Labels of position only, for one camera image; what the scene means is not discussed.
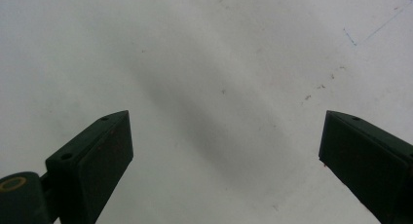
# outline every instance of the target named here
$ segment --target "yellow ring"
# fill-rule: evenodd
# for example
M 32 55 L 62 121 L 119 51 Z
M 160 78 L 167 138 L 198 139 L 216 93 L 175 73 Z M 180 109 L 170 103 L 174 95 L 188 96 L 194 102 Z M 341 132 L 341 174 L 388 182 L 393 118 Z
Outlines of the yellow ring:
M 19 181 L 16 185 L 13 185 L 12 187 L 7 187 L 8 183 L 14 182 L 16 180 Z M 0 183 L 0 192 L 6 193 L 6 192 L 15 191 L 16 189 L 18 189 L 19 187 L 24 185 L 24 183 L 26 183 L 26 181 L 27 181 L 27 179 L 25 177 L 9 178 L 6 181 Z

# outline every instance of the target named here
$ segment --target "screw hole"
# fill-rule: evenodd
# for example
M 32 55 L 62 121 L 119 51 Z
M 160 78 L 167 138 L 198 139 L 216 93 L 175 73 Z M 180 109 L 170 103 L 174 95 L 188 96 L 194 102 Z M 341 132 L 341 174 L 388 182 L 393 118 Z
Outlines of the screw hole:
M 72 157 L 72 154 L 63 154 L 63 156 L 61 156 L 62 160 L 67 160 L 70 159 Z
M 24 185 L 26 181 L 27 179 L 25 177 L 9 178 L 6 181 L 0 183 L 0 193 L 15 191 L 16 189 Z

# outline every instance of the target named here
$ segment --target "white tabletop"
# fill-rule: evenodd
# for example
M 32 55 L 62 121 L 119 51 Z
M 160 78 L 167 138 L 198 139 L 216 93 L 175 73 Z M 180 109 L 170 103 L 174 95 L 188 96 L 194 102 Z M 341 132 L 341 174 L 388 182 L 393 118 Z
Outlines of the white tabletop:
M 0 177 L 128 109 L 98 223 L 379 223 L 325 111 L 413 142 L 412 0 L 0 0 Z

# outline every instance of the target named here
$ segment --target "scratch mark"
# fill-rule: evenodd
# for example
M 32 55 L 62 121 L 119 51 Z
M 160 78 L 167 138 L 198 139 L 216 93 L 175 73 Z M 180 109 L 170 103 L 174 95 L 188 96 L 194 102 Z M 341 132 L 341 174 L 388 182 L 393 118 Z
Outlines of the scratch mark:
M 365 38 L 362 42 L 367 41 L 368 39 L 370 39 L 371 37 L 373 37 L 377 32 L 379 32 L 380 30 L 383 29 L 383 27 L 385 27 L 386 25 L 388 25 L 391 21 L 395 20 L 398 15 L 400 15 L 402 12 L 404 12 L 404 10 L 411 6 L 413 3 L 413 0 L 410 0 L 410 2 L 407 4 L 407 6 L 405 8 L 402 8 L 400 11 L 398 11 L 392 18 L 390 18 L 389 20 L 387 20 L 385 23 L 383 23 L 379 28 L 377 28 L 374 32 L 372 32 L 369 36 L 367 36 L 367 38 Z
M 395 20 L 401 13 L 404 12 L 408 7 L 410 7 L 413 4 L 413 0 L 410 0 L 409 3 L 405 5 L 402 9 L 400 9 L 394 16 L 392 16 L 389 20 L 385 21 L 381 26 L 379 26 L 376 30 L 374 30 L 372 33 L 370 33 L 364 40 L 361 40 L 361 42 L 356 43 L 356 41 L 350 36 L 349 32 L 346 30 L 346 28 L 343 28 L 344 32 L 346 33 L 346 36 L 349 38 L 349 40 L 353 43 L 354 46 L 358 46 L 366 41 L 368 41 L 370 38 L 372 38 L 374 35 L 376 35 L 380 30 L 382 30 L 385 26 L 387 26 L 390 22 Z
M 347 37 L 350 39 L 350 41 L 353 43 L 353 46 L 357 46 L 355 40 L 350 36 L 350 34 L 347 32 L 346 28 L 343 28 L 343 31 L 346 33 Z

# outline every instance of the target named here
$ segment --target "white surface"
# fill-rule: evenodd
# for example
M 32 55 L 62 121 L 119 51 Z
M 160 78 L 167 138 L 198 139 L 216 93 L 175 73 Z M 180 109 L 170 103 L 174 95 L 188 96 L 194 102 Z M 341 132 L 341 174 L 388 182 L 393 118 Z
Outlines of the white surface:
M 0 0 L 0 176 L 129 109 L 98 223 L 378 223 L 327 109 L 413 142 L 412 0 Z

